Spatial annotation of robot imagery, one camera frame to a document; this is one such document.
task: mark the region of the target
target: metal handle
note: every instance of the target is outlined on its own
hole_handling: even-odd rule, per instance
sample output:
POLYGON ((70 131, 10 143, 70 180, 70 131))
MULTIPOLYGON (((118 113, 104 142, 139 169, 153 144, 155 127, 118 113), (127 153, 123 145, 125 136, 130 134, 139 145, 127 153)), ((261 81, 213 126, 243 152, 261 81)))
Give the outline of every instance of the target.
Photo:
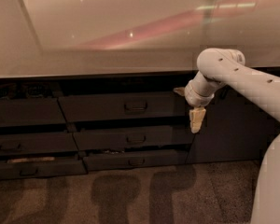
POLYGON ((142 166, 144 163, 146 162, 146 160, 143 158, 142 160, 129 160, 129 165, 132 167, 139 167, 142 166))
POLYGON ((21 152, 21 144, 16 144, 14 147, 4 147, 4 144, 0 145, 0 151, 4 152, 21 152))
POLYGON ((143 144, 144 142, 146 142, 147 137, 145 135, 143 135, 142 139, 136 139, 136 140, 132 140, 130 139, 130 137, 127 137, 127 143, 129 145, 136 145, 136 144, 143 144))
POLYGON ((143 107, 128 107, 128 105, 124 104, 124 110, 126 112, 132 113, 132 112, 145 112, 148 108, 147 102, 145 102, 145 105, 143 107))
POLYGON ((34 168, 34 169, 20 170, 19 175, 20 176, 30 176, 30 175, 36 175, 37 173, 38 173, 38 168, 34 168))

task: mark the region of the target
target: drawer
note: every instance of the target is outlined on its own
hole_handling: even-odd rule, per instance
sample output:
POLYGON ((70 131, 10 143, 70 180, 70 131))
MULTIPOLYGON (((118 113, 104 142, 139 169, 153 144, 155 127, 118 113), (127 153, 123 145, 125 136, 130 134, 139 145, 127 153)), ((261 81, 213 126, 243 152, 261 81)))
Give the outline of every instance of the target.
POLYGON ((151 126, 83 131, 74 137, 78 149, 87 150, 190 144, 193 134, 185 127, 151 126))
POLYGON ((0 135, 0 156, 77 151, 70 133, 0 135))
POLYGON ((77 95, 59 102, 69 122, 185 115, 185 99, 173 92, 77 95))
POLYGON ((0 100, 0 127, 65 123, 57 99, 0 100))
POLYGON ((119 154, 90 154, 83 160, 89 171, 178 165, 186 161, 187 151, 159 150, 119 154))
POLYGON ((54 161, 0 163, 0 179, 84 175, 86 173, 83 161, 76 157, 63 157, 54 161))

